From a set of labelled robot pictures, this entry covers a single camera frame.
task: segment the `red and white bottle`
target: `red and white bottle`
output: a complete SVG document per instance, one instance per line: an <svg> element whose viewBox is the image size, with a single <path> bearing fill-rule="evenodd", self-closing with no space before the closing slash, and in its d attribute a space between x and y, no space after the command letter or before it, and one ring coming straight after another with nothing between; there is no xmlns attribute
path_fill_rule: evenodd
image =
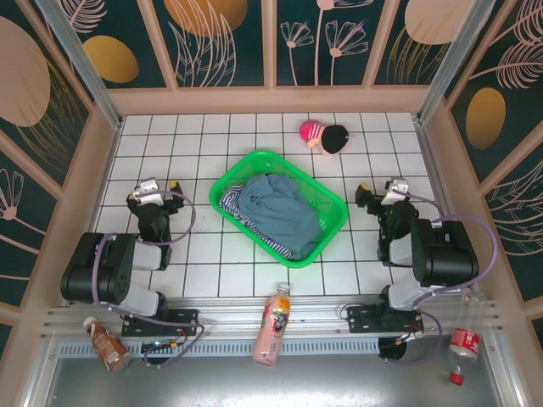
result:
<svg viewBox="0 0 543 407"><path fill-rule="evenodd" d="M463 290L460 315L449 347L452 365L449 381L457 386L464 383L464 373L477 361L481 343L479 332L487 307L488 302L482 293Z"/></svg>

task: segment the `laundry basket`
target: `laundry basket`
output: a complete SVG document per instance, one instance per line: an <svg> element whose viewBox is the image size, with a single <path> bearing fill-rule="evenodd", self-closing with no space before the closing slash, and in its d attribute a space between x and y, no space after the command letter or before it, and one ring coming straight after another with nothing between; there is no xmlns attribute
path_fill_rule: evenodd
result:
<svg viewBox="0 0 543 407"><path fill-rule="evenodd" d="M241 222L232 215L222 210L219 206L224 192L233 184L246 184L247 181L258 174L279 174L287 176L299 185L299 191L307 198L309 204L318 213L322 234L317 239L315 249L303 260L292 261L281 257L262 240L255 236ZM254 240L261 248L269 253L279 263L287 267L300 268L311 264L322 250L330 243L333 236L342 228L347 221L347 205L338 195L330 191L321 183L315 181L304 171L290 164L286 159L268 150L256 150L246 155L241 161L234 165L220 180L218 180L210 191L210 201L222 216L230 220L240 231Z"/></svg>

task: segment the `floral wallpaper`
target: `floral wallpaper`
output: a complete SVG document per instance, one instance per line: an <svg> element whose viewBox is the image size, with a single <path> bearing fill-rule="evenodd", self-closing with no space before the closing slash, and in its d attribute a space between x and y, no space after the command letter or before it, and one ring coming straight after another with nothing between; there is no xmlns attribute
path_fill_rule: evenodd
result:
<svg viewBox="0 0 543 407"><path fill-rule="evenodd" d="M460 65L460 67L456 71L455 76L452 78L452 81L449 84L449 87L447 87L447 89L445 91L445 98L448 99L449 96L451 95L452 91L456 87L456 84L460 80L460 77L465 72L465 68L466 68L467 63L469 61L471 61L473 55L475 54L475 51L477 51L477 48L479 48L479 45L480 45L481 41L483 41L483 38L486 35L486 32L488 31L488 29L490 28L490 26L494 22L494 19L495 19L496 15L498 14L498 11L500 11L501 6L503 6L504 2L505 2L505 0L496 0L495 1L494 6L492 8L492 11L490 13L490 17L484 23L483 28L478 33L477 38L475 39L475 42L473 43L472 47L469 49L469 51L468 51L468 53L466 55L466 58L464 58L464 60L462 61L462 64Z"/></svg>
<svg viewBox="0 0 543 407"><path fill-rule="evenodd" d="M400 0L376 85L429 85L473 0Z"/></svg>
<svg viewBox="0 0 543 407"><path fill-rule="evenodd" d="M524 301L543 296L543 144L486 194Z"/></svg>
<svg viewBox="0 0 543 407"><path fill-rule="evenodd" d="M14 0L0 32L0 131L62 186L88 110Z"/></svg>
<svg viewBox="0 0 543 407"><path fill-rule="evenodd" d="M383 0L277 1L277 85L360 85Z"/></svg>
<svg viewBox="0 0 543 407"><path fill-rule="evenodd" d="M19 307L56 199L0 152L0 302Z"/></svg>
<svg viewBox="0 0 543 407"><path fill-rule="evenodd" d="M179 87L263 86L260 0L153 0Z"/></svg>
<svg viewBox="0 0 543 407"><path fill-rule="evenodd" d="M519 0L451 107L479 181L543 120L542 75L543 2Z"/></svg>
<svg viewBox="0 0 543 407"><path fill-rule="evenodd" d="M31 3L44 20L35 0ZM107 88L165 87L135 0L58 0L58 3ZM49 27L48 30L56 41Z"/></svg>

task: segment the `pink and black toy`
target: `pink and black toy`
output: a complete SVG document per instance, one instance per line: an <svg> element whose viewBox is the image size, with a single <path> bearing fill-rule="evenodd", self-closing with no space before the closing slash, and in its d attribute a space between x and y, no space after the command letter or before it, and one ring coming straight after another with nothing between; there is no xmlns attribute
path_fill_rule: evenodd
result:
<svg viewBox="0 0 543 407"><path fill-rule="evenodd" d="M342 125L324 125L318 120L307 120L299 134L309 148L319 144L322 155L339 153L349 141L349 132Z"/></svg>

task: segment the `brown bottle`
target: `brown bottle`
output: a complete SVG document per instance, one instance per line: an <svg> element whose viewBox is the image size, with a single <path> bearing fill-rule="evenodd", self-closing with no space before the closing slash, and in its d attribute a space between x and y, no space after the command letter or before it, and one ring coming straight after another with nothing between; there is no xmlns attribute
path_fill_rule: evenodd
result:
<svg viewBox="0 0 543 407"><path fill-rule="evenodd" d="M125 345L109 333L93 316L83 321L83 326L91 336L94 351L108 371L122 371L130 363L130 352Z"/></svg>

